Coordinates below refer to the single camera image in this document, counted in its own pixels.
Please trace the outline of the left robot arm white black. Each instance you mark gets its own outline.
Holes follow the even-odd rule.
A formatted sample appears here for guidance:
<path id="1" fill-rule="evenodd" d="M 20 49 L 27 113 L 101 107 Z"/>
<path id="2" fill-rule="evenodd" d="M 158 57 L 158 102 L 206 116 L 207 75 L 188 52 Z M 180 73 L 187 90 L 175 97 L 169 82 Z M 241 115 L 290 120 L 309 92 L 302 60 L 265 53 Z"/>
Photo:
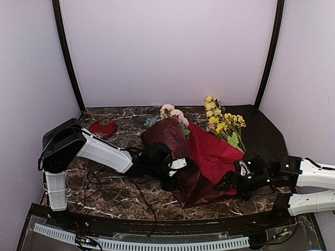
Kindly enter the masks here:
<path id="1" fill-rule="evenodd" d="M 66 210 L 65 171 L 75 157 L 92 160 L 128 177 L 157 178 L 167 191 L 179 189 L 177 175 L 188 164 L 185 158 L 174 159 L 170 148 L 162 142 L 153 143 L 146 150 L 117 147 L 83 128 L 75 118 L 47 132 L 42 146 L 38 170 L 45 176 L 53 219 L 63 228 L 74 223 L 73 215 Z"/>

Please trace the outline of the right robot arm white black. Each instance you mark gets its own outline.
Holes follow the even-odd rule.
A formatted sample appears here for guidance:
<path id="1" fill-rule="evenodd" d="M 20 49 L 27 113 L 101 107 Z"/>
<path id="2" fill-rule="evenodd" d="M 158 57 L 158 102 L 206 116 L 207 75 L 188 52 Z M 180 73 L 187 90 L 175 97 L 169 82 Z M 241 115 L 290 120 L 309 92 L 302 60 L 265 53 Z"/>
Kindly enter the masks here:
<path id="1" fill-rule="evenodd" d="M 289 193 L 277 195 L 267 222 L 278 227 L 287 215 L 334 211 L 334 166 L 314 162 L 309 158 L 285 156 L 278 162 L 268 162 L 254 154 L 234 162 L 235 170 L 225 173 L 216 183 L 222 191 L 235 189 L 237 195 L 249 199 L 259 188 L 288 187 Z"/>

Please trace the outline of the pink fake rose bunch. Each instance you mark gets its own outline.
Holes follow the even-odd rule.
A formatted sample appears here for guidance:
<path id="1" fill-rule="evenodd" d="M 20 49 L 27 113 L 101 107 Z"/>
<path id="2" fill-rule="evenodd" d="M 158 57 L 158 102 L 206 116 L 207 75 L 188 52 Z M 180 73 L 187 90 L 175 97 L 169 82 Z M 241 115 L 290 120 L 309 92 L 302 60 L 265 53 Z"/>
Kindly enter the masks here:
<path id="1" fill-rule="evenodd" d="M 191 131 L 188 129 L 189 121 L 184 116 L 184 113 L 176 109 L 172 104 L 165 104 L 160 108 L 160 118 L 166 119 L 175 116 L 181 126 L 183 134 L 186 138 L 189 138 Z"/>

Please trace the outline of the red wrapping paper sheet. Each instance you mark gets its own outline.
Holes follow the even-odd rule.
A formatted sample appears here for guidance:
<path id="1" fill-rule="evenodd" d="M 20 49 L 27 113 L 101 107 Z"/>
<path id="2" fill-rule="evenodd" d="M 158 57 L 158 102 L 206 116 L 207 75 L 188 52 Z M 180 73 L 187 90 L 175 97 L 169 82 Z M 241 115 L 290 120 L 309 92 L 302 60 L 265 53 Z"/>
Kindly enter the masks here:
<path id="1" fill-rule="evenodd" d="M 179 174 L 183 187 L 172 193 L 182 208 L 190 208 L 220 199 L 235 197 L 237 191 L 216 188 L 223 176 L 234 172 L 234 161 L 243 154 L 230 144 L 205 132 L 193 123 L 188 126 L 190 137 L 186 139 L 175 117 L 164 119 L 141 135 L 145 148 L 162 142 L 172 151 L 174 159 L 190 158 L 191 167 Z"/>

